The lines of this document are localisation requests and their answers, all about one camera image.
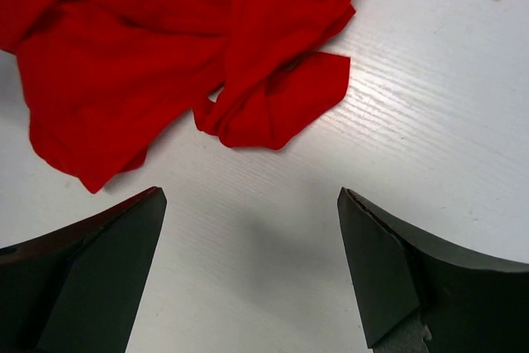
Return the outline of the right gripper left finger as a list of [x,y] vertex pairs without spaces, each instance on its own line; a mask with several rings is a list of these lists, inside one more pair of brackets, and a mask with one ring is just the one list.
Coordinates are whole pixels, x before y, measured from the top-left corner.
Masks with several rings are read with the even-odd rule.
[[167,199],[159,187],[1,249],[3,352],[123,352]]

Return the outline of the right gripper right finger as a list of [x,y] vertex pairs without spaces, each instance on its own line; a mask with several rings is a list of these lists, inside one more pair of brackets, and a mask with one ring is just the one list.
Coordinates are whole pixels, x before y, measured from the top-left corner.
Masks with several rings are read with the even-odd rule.
[[527,264],[458,246],[348,188],[337,207],[372,351],[527,351]]

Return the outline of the red t shirt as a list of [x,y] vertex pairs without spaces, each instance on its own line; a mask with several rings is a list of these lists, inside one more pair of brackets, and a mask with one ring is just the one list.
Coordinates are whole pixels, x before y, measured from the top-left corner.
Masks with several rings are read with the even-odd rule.
[[322,47],[352,0],[1,0],[29,138],[91,193],[140,167],[192,112],[231,148],[283,148],[346,95],[350,59]]

